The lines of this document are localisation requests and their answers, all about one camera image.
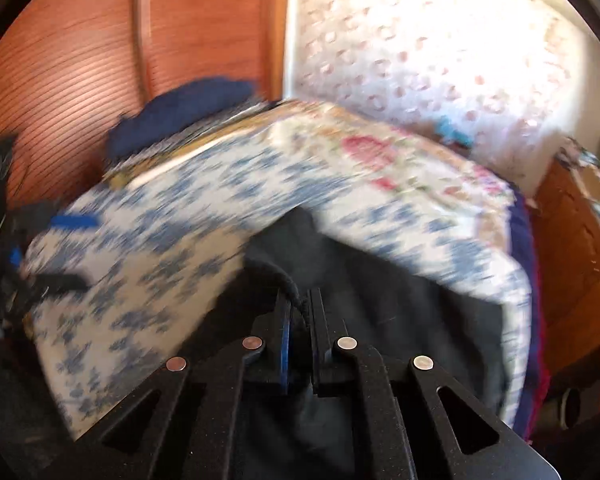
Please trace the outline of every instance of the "wooden cabinet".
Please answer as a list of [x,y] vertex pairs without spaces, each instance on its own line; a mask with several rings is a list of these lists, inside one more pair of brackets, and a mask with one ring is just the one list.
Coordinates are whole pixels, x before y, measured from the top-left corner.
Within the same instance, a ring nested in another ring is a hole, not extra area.
[[107,130],[194,78],[282,93],[286,0],[31,0],[0,39],[11,205],[67,203],[102,176]]
[[573,171],[554,160],[532,215],[552,375],[600,349],[600,219]]

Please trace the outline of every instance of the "white wall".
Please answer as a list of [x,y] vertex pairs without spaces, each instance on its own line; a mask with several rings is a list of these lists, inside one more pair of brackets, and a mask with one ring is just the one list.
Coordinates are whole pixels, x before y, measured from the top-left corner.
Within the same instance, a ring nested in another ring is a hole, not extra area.
[[565,0],[290,0],[289,12],[287,96],[414,127],[450,118],[476,160],[529,195],[561,136],[598,146],[600,44]]

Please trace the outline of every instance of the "metal pin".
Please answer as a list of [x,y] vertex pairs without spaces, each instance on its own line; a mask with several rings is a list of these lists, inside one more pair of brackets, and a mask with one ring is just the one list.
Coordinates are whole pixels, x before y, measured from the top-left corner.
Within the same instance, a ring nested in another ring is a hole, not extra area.
[[433,368],[433,359],[426,355],[419,355],[413,359],[413,365],[418,370],[431,370]]
[[179,372],[184,370],[185,366],[187,366],[187,362],[184,357],[172,357],[167,361],[167,370],[170,372]]
[[358,346],[358,342],[352,337],[341,337],[338,339],[338,346],[343,350],[353,350]]
[[250,335],[242,340],[242,346],[244,346],[247,350],[257,350],[262,346],[262,339],[254,335]]

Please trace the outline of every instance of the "folded blanket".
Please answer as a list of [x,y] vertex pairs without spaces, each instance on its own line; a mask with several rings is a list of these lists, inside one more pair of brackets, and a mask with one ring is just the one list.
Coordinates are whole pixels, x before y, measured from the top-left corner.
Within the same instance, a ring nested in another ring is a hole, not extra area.
[[131,119],[122,119],[107,138],[107,158],[121,158],[151,146],[170,135],[253,94],[253,83],[222,76],[197,79],[152,99]]
[[170,135],[163,140],[159,140],[148,148],[143,148],[139,152],[111,164],[107,168],[103,180],[108,180],[114,174],[132,168],[148,158],[159,155],[168,156],[173,150],[176,150],[181,146],[186,146],[199,137],[224,128],[229,124],[234,124],[245,118],[251,117],[266,110],[269,106],[269,102],[264,101],[258,95],[253,95],[238,105],[225,108],[217,114],[211,114],[204,119],[200,119],[178,133]]
[[522,266],[531,284],[529,358],[513,430],[519,436],[528,438],[533,430],[538,409],[546,397],[550,378],[542,361],[542,309],[531,220],[525,208],[524,196],[516,186],[511,185],[511,189],[516,196],[515,204],[510,208],[511,256]]

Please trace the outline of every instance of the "floral quilt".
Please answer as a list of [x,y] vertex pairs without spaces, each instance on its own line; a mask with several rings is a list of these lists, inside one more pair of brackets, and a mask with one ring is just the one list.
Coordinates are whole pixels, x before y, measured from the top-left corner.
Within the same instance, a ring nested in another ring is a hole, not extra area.
[[262,138],[399,198],[429,202],[446,221],[464,224],[468,236],[509,251],[512,190],[491,171],[432,140],[330,103],[305,104],[266,128]]
[[375,141],[352,138],[342,149],[371,168],[363,173],[381,173],[369,181],[327,163],[320,150],[307,160],[310,143],[291,150],[270,132],[234,133],[137,189],[85,193],[69,211],[98,213],[99,229],[50,230],[32,243],[30,270],[80,272],[93,285],[46,300],[33,315],[40,361],[75,438],[195,330],[240,269],[249,236],[301,204],[328,235],[502,306],[511,380],[500,416],[513,422],[530,330],[525,273],[422,193],[378,187],[373,180],[395,178],[384,162],[395,163],[402,148],[385,152],[383,144],[370,156],[360,142]]

